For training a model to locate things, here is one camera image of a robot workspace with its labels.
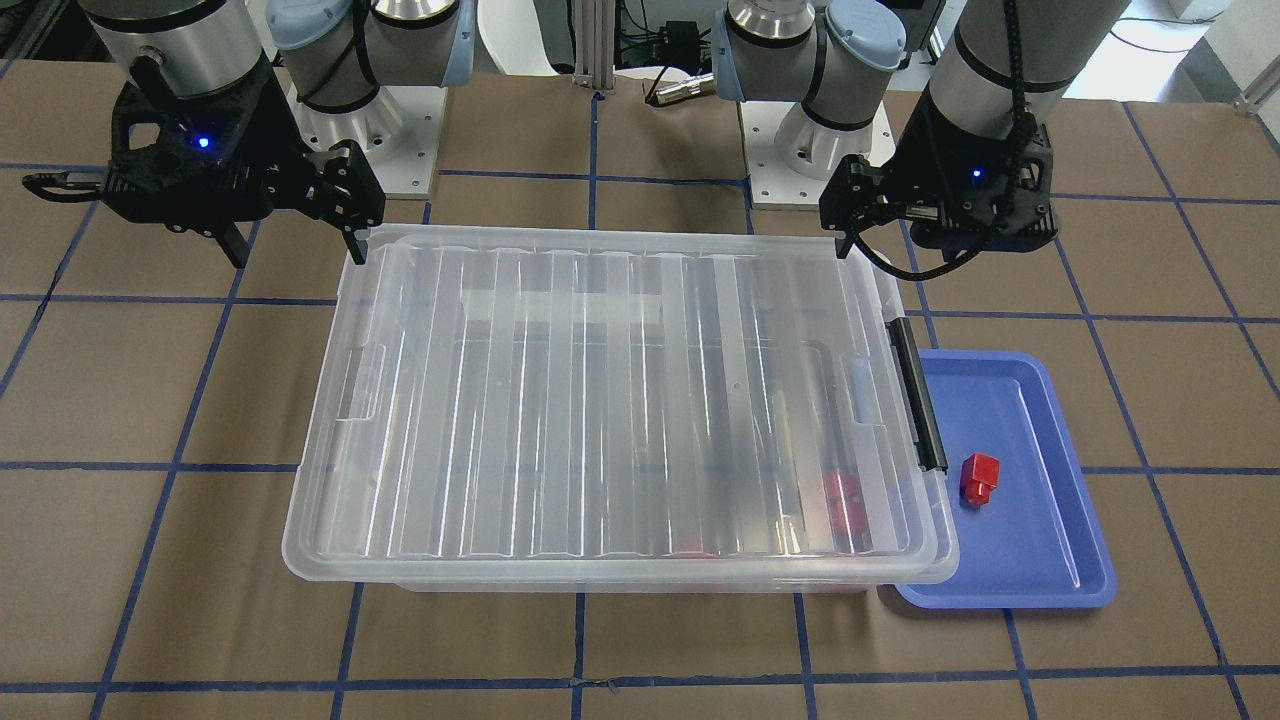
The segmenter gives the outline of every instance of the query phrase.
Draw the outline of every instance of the metal mounting plate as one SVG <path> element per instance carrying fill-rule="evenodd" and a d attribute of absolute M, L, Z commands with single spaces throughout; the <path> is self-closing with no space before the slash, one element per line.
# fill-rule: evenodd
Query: metal mounting plate
<path fill-rule="evenodd" d="M 795 102 L 742 102 L 742 150 L 746 172 L 751 178 L 751 205 L 773 210 L 812 210 L 818 206 L 827 181 L 815 181 L 792 170 L 773 146 L 782 118 Z M 883 165 L 893 156 L 893 135 L 890 132 L 884 105 L 872 120 L 874 142 L 869 160 Z"/>
<path fill-rule="evenodd" d="M 444 127 L 448 90 L 443 87 L 387 87 L 404 114 L 404 131 L 390 142 L 365 150 L 383 192 L 392 200 L 422 200 L 431 188 L 435 159 Z M 289 106 L 298 108 L 297 88 L 289 88 Z"/>

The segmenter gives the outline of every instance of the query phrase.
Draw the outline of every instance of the light blue joint cap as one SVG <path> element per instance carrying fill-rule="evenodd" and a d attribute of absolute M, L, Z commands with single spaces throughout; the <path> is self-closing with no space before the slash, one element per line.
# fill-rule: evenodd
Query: light blue joint cap
<path fill-rule="evenodd" d="M 737 68 L 733 65 L 733 46 L 728 41 L 723 12 L 716 13 L 712 18 L 712 72 L 716 74 L 716 95 L 735 102 L 746 101 L 742 83 L 737 79 Z"/>
<path fill-rule="evenodd" d="M 324 37 L 347 13 L 352 0 L 268 0 L 266 27 L 280 50 L 306 47 Z"/>
<path fill-rule="evenodd" d="M 444 67 L 440 87 L 454 87 L 471 81 L 476 59 L 476 0 L 458 0 L 458 29 L 449 50 L 449 64 Z"/>
<path fill-rule="evenodd" d="M 893 72 L 902 60 L 906 28 L 876 0 L 831 0 L 827 27 L 845 50 L 873 68 Z"/>

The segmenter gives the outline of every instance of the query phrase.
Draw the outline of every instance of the metal connector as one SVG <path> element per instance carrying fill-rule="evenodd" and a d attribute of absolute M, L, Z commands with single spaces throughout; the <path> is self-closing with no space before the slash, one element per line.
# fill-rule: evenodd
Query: metal connector
<path fill-rule="evenodd" d="M 655 92 L 649 104 L 655 108 L 664 108 L 704 95 L 716 95 L 716 76 L 713 73 L 694 76 L 686 81 L 668 85 Z"/>

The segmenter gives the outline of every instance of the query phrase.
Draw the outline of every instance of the transparent lid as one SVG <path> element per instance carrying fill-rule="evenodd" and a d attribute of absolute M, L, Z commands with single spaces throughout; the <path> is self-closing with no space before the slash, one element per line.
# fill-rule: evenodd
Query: transparent lid
<path fill-rule="evenodd" d="M 285 561 L 426 589 L 945 579 L 901 314 L 820 238 L 383 225 L 343 272 Z"/>

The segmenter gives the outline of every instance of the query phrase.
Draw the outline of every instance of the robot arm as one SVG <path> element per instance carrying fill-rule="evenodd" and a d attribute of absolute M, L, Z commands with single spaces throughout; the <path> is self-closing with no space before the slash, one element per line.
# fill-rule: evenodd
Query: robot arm
<path fill-rule="evenodd" d="M 81 5 L 129 76 L 111 114 L 111 160 L 101 174 L 37 173 L 23 184 L 46 200 L 101 200 L 134 223 L 195 231 L 237 268 L 250 247 L 234 223 L 278 209 L 338 228 L 364 263 L 357 232 L 385 209 L 365 151 L 393 128 L 333 118 L 385 118 L 358 113 L 383 83 L 457 85 L 471 74 L 475 0 L 274 0 L 270 24 L 303 88 L 308 143 L 241 0 Z M 142 140 L 146 127 L 154 141 Z"/>
<path fill-rule="evenodd" d="M 846 156 L 819 208 L 837 255 L 858 246 L 910 279 L 954 270 L 983 250 L 1029 252 L 1057 237 L 1053 150 L 1042 120 L 1084 68 L 1125 0 L 970 0 L 883 168 Z M 911 219 L 911 240 L 946 264 L 908 273 L 859 233 Z"/>
<path fill-rule="evenodd" d="M 1125 6 L 969 0 L 883 168 L 865 159 L 867 126 L 905 31 L 873 0 L 831 0 L 822 13 L 808 0 L 730 0 L 713 26 L 717 87 L 730 100 L 797 101 L 777 145 L 792 169 L 831 178 L 819 209 L 837 255 L 858 246 L 891 274 L 927 279 L 978 251 L 1027 252 L 1057 236 L 1041 120 Z M 899 219 L 913 220 L 916 245 L 942 250 L 941 272 L 899 270 L 861 242 L 860 232 Z"/>

